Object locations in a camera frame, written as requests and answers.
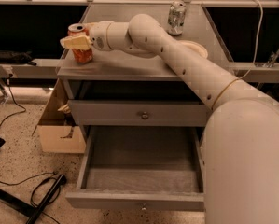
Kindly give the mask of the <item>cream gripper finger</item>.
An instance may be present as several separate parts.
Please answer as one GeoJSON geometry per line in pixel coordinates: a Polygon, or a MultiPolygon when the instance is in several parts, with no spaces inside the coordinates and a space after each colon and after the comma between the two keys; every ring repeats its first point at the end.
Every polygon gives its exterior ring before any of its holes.
{"type": "Polygon", "coordinates": [[[90,31],[91,28],[92,28],[93,26],[95,26],[96,24],[97,24],[97,22],[83,23],[83,25],[85,26],[85,28],[86,28],[88,31],[90,31]]]}
{"type": "Polygon", "coordinates": [[[60,40],[61,45],[65,49],[89,50],[91,41],[86,35],[67,36],[60,40]]]}

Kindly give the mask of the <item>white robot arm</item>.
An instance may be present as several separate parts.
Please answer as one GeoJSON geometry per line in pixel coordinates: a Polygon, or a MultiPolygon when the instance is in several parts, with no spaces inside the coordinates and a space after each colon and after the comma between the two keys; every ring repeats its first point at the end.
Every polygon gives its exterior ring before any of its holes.
{"type": "Polygon", "coordinates": [[[206,224],[279,224],[279,103],[169,36],[146,14],[89,23],[66,49],[151,53],[207,105],[202,136],[206,224]]]}

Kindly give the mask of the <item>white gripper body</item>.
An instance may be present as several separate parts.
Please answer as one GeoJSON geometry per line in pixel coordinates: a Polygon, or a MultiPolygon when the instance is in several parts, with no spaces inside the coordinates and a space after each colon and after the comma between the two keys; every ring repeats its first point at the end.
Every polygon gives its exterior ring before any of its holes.
{"type": "Polygon", "coordinates": [[[100,51],[111,51],[108,44],[107,33],[112,21],[100,21],[90,28],[90,38],[93,46],[100,51]]]}

